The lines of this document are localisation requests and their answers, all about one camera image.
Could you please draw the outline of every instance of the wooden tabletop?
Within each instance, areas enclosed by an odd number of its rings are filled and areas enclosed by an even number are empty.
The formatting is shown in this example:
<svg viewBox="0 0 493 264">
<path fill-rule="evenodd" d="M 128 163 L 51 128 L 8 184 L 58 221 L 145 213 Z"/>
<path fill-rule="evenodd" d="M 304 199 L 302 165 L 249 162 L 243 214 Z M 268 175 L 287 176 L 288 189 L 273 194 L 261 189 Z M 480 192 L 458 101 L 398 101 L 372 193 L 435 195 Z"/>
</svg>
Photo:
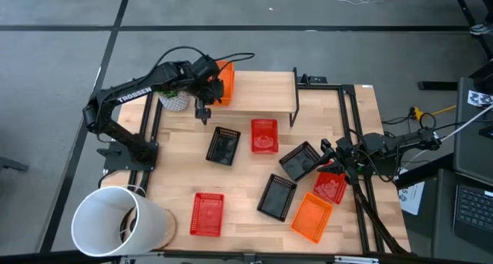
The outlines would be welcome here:
<svg viewBox="0 0 493 264">
<path fill-rule="evenodd" d="M 257 73 L 258 78 L 264 75 Z M 369 85 L 355 85 L 357 103 L 364 133 L 382 133 L 380 114 L 374 90 Z M 159 135 L 159 156 L 151 173 L 148 197 L 176 216 L 178 230 L 165 249 L 220 252 L 298 252 L 351 253 L 361 251 L 360 234 L 354 207 L 354 197 L 348 186 L 340 205 L 334 210 L 319 244 L 313 244 L 290 229 L 294 215 L 306 192 L 314 187 L 317 177 L 312 172 L 298 182 L 286 222 L 279 222 L 257 211 L 257 204 L 271 173 L 285 179 L 278 160 L 300 143 L 308 141 L 314 148 L 327 138 L 332 143 L 343 136 L 343 126 L 336 91 L 300 90 L 300 112 L 293 128 L 289 115 L 275 112 L 215 112 L 203 125 L 194 118 L 193 104 L 184 112 L 163 111 Z M 351 128 L 354 128 L 349 97 L 346 98 Z M 119 124 L 138 132 L 145 99 L 136 99 L 122 106 Z M 154 98 L 147 136 L 153 122 Z M 277 119 L 279 153 L 254 155 L 250 151 L 250 120 Z M 205 160 L 213 131 L 217 126 L 241 132 L 240 144 L 233 166 L 219 165 Z M 129 171 L 120 171 L 104 180 L 103 185 L 125 185 Z M 409 250 L 397 190 L 392 183 L 373 177 L 378 214 L 392 236 Z M 221 237 L 191 236 L 193 198 L 196 192 L 225 195 L 223 230 Z M 367 218 L 370 245 L 374 244 L 371 222 Z"/>
</svg>

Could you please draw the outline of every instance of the white cylindrical container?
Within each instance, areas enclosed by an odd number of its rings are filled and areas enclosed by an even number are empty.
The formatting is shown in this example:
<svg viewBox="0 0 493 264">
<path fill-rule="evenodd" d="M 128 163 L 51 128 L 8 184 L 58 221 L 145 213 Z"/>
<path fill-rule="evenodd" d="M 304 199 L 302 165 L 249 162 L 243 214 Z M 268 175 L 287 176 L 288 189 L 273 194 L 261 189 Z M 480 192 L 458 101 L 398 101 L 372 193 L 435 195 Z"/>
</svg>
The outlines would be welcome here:
<svg viewBox="0 0 493 264">
<path fill-rule="evenodd" d="M 120 224 L 125 214 L 136 209 L 133 231 L 122 242 Z M 117 186 L 98 189 L 88 195 L 72 219 L 72 240 L 88 256 L 122 256 L 148 252 L 171 241 L 176 220 L 169 210 L 128 189 Z"/>
</svg>

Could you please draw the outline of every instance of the yellow cable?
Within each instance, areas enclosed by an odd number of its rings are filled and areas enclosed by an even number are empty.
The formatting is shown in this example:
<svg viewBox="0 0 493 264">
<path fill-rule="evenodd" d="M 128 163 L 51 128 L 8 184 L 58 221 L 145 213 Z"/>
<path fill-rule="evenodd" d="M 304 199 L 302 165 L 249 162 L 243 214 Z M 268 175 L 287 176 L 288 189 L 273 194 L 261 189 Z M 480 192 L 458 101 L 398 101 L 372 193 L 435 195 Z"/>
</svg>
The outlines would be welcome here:
<svg viewBox="0 0 493 264">
<path fill-rule="evenodd" d="M 433 112 L 433 113 L 431 113 L 431 114 L 432 114 L 432 115 L 437 115 L 437 114 L 440 114 L 440 113 L 446 112 L 446 111 L 448 111 L 448 110 L 452 110 L 452 109 L 454 109 L 454 108 L 456 108 L 456 107 L 457 107 L 457 106 L 456 106 L 456 105 L 454 105 L 454 106 L 451 106 L 451 107 L 447 107 L 446 109 L 442 109 L 442 110 L 440 110 L 440 111 Z"/>
</svg>

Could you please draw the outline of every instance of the white paper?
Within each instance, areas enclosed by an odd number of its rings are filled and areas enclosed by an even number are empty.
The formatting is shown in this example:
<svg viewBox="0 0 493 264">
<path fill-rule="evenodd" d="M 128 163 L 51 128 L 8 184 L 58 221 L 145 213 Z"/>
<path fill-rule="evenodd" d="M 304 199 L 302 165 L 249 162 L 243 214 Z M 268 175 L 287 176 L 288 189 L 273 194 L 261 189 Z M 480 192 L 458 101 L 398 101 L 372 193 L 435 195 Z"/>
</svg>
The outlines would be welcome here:
<svg viewBox="0 0 493 264">
<path fill-rule="evenodd" d="M 468 104 L 483 106 L 493 103 L 493 96 L 469 90 Z"/>
<path fill-rule="evenodd" d="M 401 169 L 399 174 L 407 172 L 407 169 Z M 423 195 L 424 182 L 419 182 L 406 189 L 399 190 L 399 201 L 401 209 L 412 215 L 417 215 L 419 205 L 421 204 L 421 196 Z"/>
</svg>

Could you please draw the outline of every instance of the black plastic basket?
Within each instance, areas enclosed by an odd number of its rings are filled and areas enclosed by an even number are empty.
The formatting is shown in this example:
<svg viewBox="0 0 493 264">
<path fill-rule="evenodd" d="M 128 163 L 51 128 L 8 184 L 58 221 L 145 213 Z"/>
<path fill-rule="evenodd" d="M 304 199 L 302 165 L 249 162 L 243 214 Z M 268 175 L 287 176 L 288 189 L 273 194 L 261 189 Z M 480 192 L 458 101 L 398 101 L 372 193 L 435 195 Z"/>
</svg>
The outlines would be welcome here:
<svg viewBox="0 0 493 264">
<path fill-rule="evenodd" d="M 284 222 L 296 192 L 296 183 L 271 174 L 265 186 L 257 210 Z"/>
<path fill-rule="evenodd" d="M 298 182 L 313 170 L 310 170 L 310 168 L 319 158 L 318 152 L 309 142 L 305 141 L 279 160 L 279 163 L 283 166 L 286 174 L 292 180 Z"/>
<path fill-rule="evenodd" d="M 217 126 L 213 139 L 210 141 L 206 160 L 223 165 L 232 165 L 240 135 L 241 132 Z"/>
</svg>

